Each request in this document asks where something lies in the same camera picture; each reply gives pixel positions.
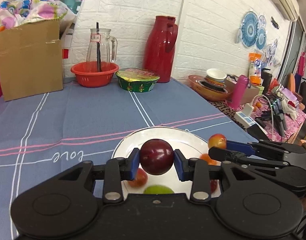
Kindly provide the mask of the red plastic basket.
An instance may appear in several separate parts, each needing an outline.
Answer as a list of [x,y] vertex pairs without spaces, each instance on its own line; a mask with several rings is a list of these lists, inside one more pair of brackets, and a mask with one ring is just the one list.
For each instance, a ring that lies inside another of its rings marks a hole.
[[81,62],[71,67],[79,85],[87,88],[97,88],[108,85],[119,66],[111,62],[101,63],[101,72],[97,71],[97,62]]

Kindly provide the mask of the blue paper fan decorations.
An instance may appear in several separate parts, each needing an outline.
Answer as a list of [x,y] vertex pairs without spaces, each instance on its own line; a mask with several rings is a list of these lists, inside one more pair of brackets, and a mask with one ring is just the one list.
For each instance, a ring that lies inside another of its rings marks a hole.
[[235,38],[236,44],[242,43],[246,48],[256,47],[264,49],[267,44],[267,20],[264,15],[258,16],[253,11],[248,11],[242,18]]

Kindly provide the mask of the red yellow apple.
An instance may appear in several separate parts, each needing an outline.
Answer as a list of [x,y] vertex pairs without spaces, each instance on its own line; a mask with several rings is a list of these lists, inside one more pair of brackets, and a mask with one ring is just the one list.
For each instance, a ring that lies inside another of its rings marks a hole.
[[208,148],[222,148],[226,149],[227,147],[227,139],[223,134],[214,134],[208,139]]

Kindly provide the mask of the large orange with stem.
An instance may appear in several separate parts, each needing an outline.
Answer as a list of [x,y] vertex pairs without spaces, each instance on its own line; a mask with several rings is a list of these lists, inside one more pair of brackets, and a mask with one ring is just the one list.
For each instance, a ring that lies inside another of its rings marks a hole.
[[199,158],[206,161],[208,165],[213,165],[213,166],[218,165],[218,162],[216,160],[213,160],[207,153],[200,155]]

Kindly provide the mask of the pink bottle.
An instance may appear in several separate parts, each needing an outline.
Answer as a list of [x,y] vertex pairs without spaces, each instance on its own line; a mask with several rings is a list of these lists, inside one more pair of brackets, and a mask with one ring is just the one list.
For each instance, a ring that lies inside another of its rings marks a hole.
[[248,78],[246,76],[241,75],[240,77],[238,77],[237,83],[235,84],[231,97],[228,100],[228,106],[231,109],[234,110],[238,109],[242,97],[244,95],[244,92],[246,91],[247,85],[248,85]]

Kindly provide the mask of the blue checked tablecloth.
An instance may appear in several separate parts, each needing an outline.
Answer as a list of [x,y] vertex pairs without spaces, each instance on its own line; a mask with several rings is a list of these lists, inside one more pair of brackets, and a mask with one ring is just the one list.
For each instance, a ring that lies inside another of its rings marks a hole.
[[74,81],[59,92],[6,102],[0,99],[0,239],[17,233],[12,201],[34,185],[83,160],[105,163],[117,144],[138,129],[168,126],[208,139],[253,139],[191,88],[158,83],[146,93],[107,86],[86,88]]

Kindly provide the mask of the floral cloth bundle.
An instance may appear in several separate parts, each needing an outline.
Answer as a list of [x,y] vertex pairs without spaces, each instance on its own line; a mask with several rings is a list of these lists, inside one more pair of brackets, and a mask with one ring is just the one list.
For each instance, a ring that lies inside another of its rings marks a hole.
[[59,20],[62,24],[74,20],[75,14],[59,0],[14,0],[0,4],[0,32],[23,24]]

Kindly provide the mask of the red thermos jug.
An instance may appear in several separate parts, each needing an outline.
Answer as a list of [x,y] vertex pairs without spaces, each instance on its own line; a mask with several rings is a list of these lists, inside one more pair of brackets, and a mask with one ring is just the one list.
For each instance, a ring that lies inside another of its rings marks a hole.
[[159,83],[170,81],[178,35],[175,21],[173,16],[156,16],[146,41],[142,67],[158,74]]

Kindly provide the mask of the glass pitcher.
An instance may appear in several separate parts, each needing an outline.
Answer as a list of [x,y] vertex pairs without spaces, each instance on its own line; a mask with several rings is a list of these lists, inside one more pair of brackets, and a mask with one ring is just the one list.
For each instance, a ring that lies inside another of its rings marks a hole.
[[[111,29],[100,28],[101,62],[116,62],[118,41],[111,35]],[[90,42],[86,61],[96,61],[96,28],[90,29]]]

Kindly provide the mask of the white power strip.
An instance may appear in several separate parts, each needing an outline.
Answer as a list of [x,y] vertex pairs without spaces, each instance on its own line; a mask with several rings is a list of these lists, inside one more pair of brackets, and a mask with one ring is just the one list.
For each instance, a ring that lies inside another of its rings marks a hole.
[[251,117],[254,110],[252,104],[247,103],[241,111],[237,111],[234,115],[234,120],[237,121],[244,129],[256,124],[255,120]]

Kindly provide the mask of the cardboard box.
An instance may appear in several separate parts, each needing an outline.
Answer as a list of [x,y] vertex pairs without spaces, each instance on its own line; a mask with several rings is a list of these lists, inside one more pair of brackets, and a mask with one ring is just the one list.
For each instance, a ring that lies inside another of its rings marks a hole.
[[0,84],[5,101],[63,89],[58,20],[0,32]]

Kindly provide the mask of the small red apple front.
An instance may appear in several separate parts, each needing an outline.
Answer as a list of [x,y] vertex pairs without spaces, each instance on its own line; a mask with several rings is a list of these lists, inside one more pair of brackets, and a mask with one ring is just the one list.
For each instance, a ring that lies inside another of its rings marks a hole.
[[147,173],[142,168],[139,168],[137,170],[135,179],[132,181],[128,181],[127,183],[130,187],[140,188],[140,187],[143,187],[147,183],[147,180],[148,180]]

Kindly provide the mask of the dark red plum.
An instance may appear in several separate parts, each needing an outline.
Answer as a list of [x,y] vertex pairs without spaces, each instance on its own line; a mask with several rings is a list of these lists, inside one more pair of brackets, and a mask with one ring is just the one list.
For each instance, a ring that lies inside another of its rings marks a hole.
[[174,150],[162,139],[150,139],[140,149],[140,164],[142,169],[154,176],[165,174],[174,163]]
[[218,181],[217,180],[210,180],[210,189],[211,194],[213,194],[218,188]]

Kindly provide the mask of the green apple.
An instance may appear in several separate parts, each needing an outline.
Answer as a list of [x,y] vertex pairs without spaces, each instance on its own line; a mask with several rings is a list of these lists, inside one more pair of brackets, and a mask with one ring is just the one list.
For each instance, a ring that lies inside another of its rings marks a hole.
[[174,194],[174,191],[164,185],[151,185],[143,191],[143,194]]

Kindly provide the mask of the green instant noodle bowl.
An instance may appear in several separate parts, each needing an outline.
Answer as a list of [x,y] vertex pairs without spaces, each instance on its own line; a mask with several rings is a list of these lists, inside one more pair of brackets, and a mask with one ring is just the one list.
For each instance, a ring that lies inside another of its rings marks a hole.
[[119,86],[129,92],[144,93],[153,89],[160,79],[155,72],[139,68],[123,68],[116,72]]

